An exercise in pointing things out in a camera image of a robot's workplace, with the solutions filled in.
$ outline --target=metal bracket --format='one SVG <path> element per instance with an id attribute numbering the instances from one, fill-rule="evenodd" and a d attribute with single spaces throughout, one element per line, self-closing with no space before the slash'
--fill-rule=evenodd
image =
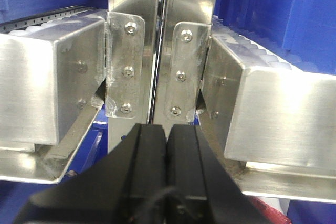
<path id="1" fill-rule="evenodd" d="M 165 114 L 170 120 L 194 121 L 210 28 L 190 22 L 180 22 L 174 28 L 165 101 Z"/>
<path id="2" fill-rule="evenodd" d="M 109 12 L 107 34 L 106 116 L 134 118 L 139 110 L 145 21 Z"/>

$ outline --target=metal frame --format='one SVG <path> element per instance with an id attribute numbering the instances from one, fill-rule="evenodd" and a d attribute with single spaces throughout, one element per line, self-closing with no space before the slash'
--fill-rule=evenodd
<path id="1" fill-rule="evenodd" d="M 134 123 L 148 123 L 152 96 L 152 80 L 155 65 L 155 39 L 157 32 L 158 0 L 109 0 L 109 11 L 140 16 L 145 22 L 145 32 L 140 92 L 138 96 L 137 114 L 132 118 L 109 118 L 109 151 L 121 141 L 131 130 Z"/>
<path id="2" fill-rule="evenodd" d="M 198 95 L 199 83 L 202 77 L 200 70 L 203 70 L 203 65 L 206 57 L 207 39 L 204 34 L 197 32 L 193 23 L 199 23 L 201 26 L 210 25 L 215 0 L 165 0 L 164 3 L 164 28 L 162 45 L 159 55 L 159 73 L 155 94 L 155 105 L 153 122 L 162 124 L 166 134 L 169 132 L 174 122 L 190 123 L 193 121 L 193 115 L 196 110 L 196 99 Z M 183 30 L 177 32 L 178 26 L 184 24 Z M 176 42 L 182 38 L 184 43 L 193 44 L 193 48 L 181 47 L 180 50 L 174 48 L 179 47 Z M 175 68 L 176 59 L 180 59 L 179 63 L 190 64 L 188 61 L 188 53 L 194 53 L 197 58 L 198 66 L 190 66 L 189 72 L 184 71 L 187 82 L 184 83 L 184 88 L 192 90 L 186 94 L 177 95 L 174 104 L 167 104 L 166 97 L 173 97 L 175 90 L 180 83 L 176 82 L 177 72 L 171 73 L 170 70 Z"/>

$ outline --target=aluminum panel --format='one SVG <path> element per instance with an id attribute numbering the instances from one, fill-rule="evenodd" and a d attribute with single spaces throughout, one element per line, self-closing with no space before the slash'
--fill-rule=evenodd
<path id="1" fill-rule="evenodd" d="M 2 141 L 55 145 L 66 135 L 104 80 L 103 16 L 0 34 Z"/>
<path id="2" fill-rule="evenodd" d="M 174 123 L 167 114 L 170 112 L 171 108 L 166 107 L 166 97 L 170 93 L 174 93 L 173 89 L 168 89 L 168 83 L 170 81 L 170 64 L 171 56 L 174 54 L 173 42 L 176 38 L 173 37 L 174 29 L 179 22 L 193 22 L 202 23 L 205 25 L 211 24 L 214 3 L 216 0 L 165 0 L 165 10 L 164 10 L 164 29 L 161 52 L 159 55 L 160 65 L 159 65 L 159 75 L 158 84 L 155 94 L 155 106 L 154 106 L 154 117 L 153 122 L 156 124 L 162 124 L 166 134 Z M 194 85 L 199 85 L 199 80 L 194 79 Z M 196 101 L 195 93 L 190 93 L 187 99 L 179 100 L 178 104 L 180 107 L 184 107 L 184 103 L 187 101 Z M 189 117 L 184 117 L 184 123 L 188 123 L 191 119 Z"/>
<path id="3" fill-rule="evenodd" d="M 109 150 L 127 135 L 135 123 L 148 123 L 155 64 L 155 34 L 159 0 L 109 0 L 109 11 L 137 15 L 145 21 L 139 109 L 134 118 L 109 118 Z"/>

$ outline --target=metal plate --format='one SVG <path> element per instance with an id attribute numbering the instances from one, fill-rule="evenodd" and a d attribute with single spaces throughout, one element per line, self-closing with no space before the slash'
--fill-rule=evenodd
<path id="1" fill-rule="evenodd" d="M 334 169 L 336 76 L 296 71 L 262 48 L 249 49 L 243 37 L 218 32 L 202 91 L 222 127 L 225 157 Z"/>
<path id="2" fill-rule="evenodd" d="M 158 84 L 155 94 L 155 107 L 154 107 L 154 118 L 153 122 L 155 124 L 162 124 L 166 134 L 169 133 L 171 126 L 174 121 L 171 120 L 167 115 L 170 113 L 170 109 L 166 107 L 166 97 L 170 93 L 174 93 L 174 89 L 168 90 L 168 83 L 171 78 L 170 73 L 170 63 L 171 55 L 174 51 L 173 42 L 176 38 L 173 37 L 173 32 L 175 26 L 179 22 L 195 22 L 202 23 L 206 25 L 211 24 L 213 7 L 215 0 L 165 0 L 165 10 L 164 10 L 164 33 L 162 48 L 160 53 L 160 68 L 158 76 Z M 194 83 L 192 86 L 199 85 L 199 82 Z M 184 107 L 183 103 L 188 103 L 188 101 L 195 101 L 195 93 L 190 93 L 187 99 L 179 100 L 176 103 L 180 107 Z M 188 123 L 190 118 L 185 117 L 184 123 Z"/>
<path id="3" fill-rule="evenodd" d="M 164 111 L 169 120 L 194 121 L 209 35 L 210 25 L 180 22 L 175 26 Z"/>
<path id="4" fill-rule="evenodd" d="M 55 145 L 65 136 L 104 80 L 104 15 L 0 34 L 0 140 Z"/>
<path id="5" fill-rule="evenodd" d="M 335 101 L 336 76 L 246 69 L 225 157 L 335 169 Z"/>
<path id="6" fill-rule="evenodd" d="M 198 116 L 232 178 L 247 195 L 335 203 L 336 77 L 303 72 L 225 27 L 212 37 Z"/>
<path id="7" fill-rule="evenodd" d="M 106 116 L 134 118 L 142 110 L 139 94 L 145 22 L 139 16 L 110 12 L 107 26 L 111 48 L 107 50 Z"/>
<path id="8" fill-rule="evenodd" d="M 0 179 L 43 184 L 60 182 L 102 105 L 101 99 L 93 97 L 59 145 L 43 145 L 32 153 L 0 150 Z"/>
<path id="9" fill-rule="evenodd" d="M 158 0 L 109 0 L 109 11 L 138 15 L 145 21 L 145 39 L 142 58 L 139 109 L 130 119 L 109 118 L 109 150 L 112 150 L 123 135 L 131 130 L 135 123 L 147 123 L 152 94 L 153 64 L 155 64 L 155 34 L 157 26 Z"/>
<path id="10" fill-rule="evenodd" d="M 224 158 L 208 111 L 198 115 L 202 131 L 217 158 L 245 195 L 336 203 L 335 170 L 256 165 Z"/>

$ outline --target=vertical metal post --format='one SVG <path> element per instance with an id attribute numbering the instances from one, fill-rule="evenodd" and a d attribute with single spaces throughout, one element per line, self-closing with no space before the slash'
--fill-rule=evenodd
<path id="1" fill-rule="evenodd" d="M 166 134 L 174 122 L 194 120 L 214 3 L 215 0 L 165 0 L 153 122 L 162 124 Z"/>
<path id="2" fill-rule="evenodd" d="M 109 11 L 113 13 L 137 15 L 140 16 L 145 22 L 145 31 L 142 31 L 145 32 L 145 36 L 141 69 L 136 69 L 134 66 L 124 66 L 121 70 L 126 71 L 126 74 L 133 74 L 133 71 L 134 74 L 137 72 L 139 73 L 139 71 L 141 72 L 141 80 L 139 82 L 140 92 L 135 94 L 135 96 L 137 96 L 137 113 L 134 114 L 134 116 L 131 116 L 131 114 L 128 113 L 124 113 L 125 116 L 123 116 L 122 113 L 116 113 L 115 115 L 112 115 L 111 113 L 109 114 L 109 111 L 107 110 L 107 116 L 111 116 L 109 117 L 110 151 L 121 141 L 122 136 L 127 135 L 127 133 L 133 127 L 134 123 L 148 122 L 149 106 L 152 94 L 158 0 L 109 0 Z M 126 102 L 125 104 L 122 104 L 119 107 L 113 107 L 112 109 L 118 110 L 119 112 L 129 112 L 130 109 L 134 110 L 135 108 L 134 106 L 132 107 L 132 104 Z"/>

